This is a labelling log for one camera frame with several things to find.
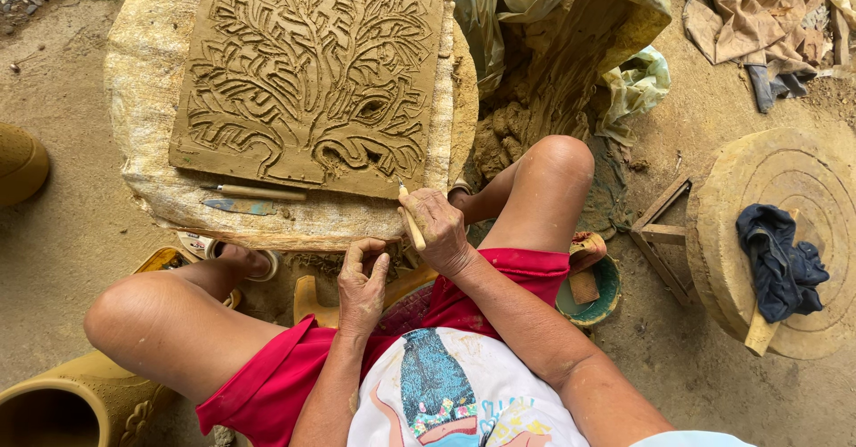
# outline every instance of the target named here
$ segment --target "green bowl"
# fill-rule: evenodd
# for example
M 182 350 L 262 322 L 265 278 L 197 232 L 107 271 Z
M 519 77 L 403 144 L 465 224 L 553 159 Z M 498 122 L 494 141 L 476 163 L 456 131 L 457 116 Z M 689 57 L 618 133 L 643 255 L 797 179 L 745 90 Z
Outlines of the green bowl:
M 617 265 L 618 262 L 608 254 L 592 265 L 600 298 L 583 305 L 573 301 L 571 284 L 565 279 L 556 296 L 556 310 L 579 327 L 590 327 L 607 318 L 621 298 L 621 274 Z

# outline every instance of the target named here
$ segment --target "knife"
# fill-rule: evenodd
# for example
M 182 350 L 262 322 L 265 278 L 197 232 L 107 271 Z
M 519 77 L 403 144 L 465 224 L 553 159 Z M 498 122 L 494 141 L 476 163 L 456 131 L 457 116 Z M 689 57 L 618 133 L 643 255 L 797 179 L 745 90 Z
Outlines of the knife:
M 203 205 L 217 208 L 224 212 L 249 213 L 250 215 L 275 215 L 273 201 L 270 200 L 237 200 L 232 198 L 221 198 L 217 200 L 203 200 Z

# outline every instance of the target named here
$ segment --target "hand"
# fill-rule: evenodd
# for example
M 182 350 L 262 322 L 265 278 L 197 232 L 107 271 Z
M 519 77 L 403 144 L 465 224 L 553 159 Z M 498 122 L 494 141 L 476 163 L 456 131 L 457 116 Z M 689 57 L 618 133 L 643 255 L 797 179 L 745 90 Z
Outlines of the hand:
M 385 247 L 382 240 L 365 238 L 352 242 L 345 253 L 338 278 L 339 332 L 349 338 L 368 337 L 380 320 L 386 272 L 390 268 L 390 256 L 383 253 Z
M 475 252 L 466 241 L 461 210 L 450 205 L 435 189 L 418 189 L 398 200 L 413 216 L 413 222 L 425 238 L 425 250 L 420 252 L 425 263 L 446 278 L 460 273 Z M 404 208 L 399 208 L 398 214 L 412 238 Z

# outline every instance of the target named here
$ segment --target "carved tree design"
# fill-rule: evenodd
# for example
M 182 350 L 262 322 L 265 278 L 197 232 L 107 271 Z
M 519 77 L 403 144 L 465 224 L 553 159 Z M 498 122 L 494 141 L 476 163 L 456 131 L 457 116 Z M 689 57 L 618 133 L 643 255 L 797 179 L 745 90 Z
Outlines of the carved tree design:
M 412 177 L 424 159 L 425 93 L 412 75 L 431 54 L 425 15 L 420 0 L 215 2 L 209 17 L 224 39 L 203 41 L 204 58 L 188 63 L 191 139 L 267 146 L 259 177 L 286 177 L 284 153 L 333 175 Z

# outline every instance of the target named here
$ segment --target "red shorts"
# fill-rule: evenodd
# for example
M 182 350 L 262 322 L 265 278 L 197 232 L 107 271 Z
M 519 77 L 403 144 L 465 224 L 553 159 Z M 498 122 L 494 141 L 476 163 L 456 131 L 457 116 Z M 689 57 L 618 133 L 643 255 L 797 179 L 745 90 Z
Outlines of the red shorts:
M 568 275 L 568 254 L 519 248 L 479 250 L 506 277 L 553 306 Z M 475 302 L 447 278 L 437 277 L 423 328 L 449 327 L 502 341 Z M 220 390 L 196 407 L 199 426 L 215 425 L 246 435 L 255 447 L 284 447 L 303 403 L 327 359 L 336 329 L 318 327 L 312 315 L 275 336 Z M 361 377 L 399 336 L 371 336 Z

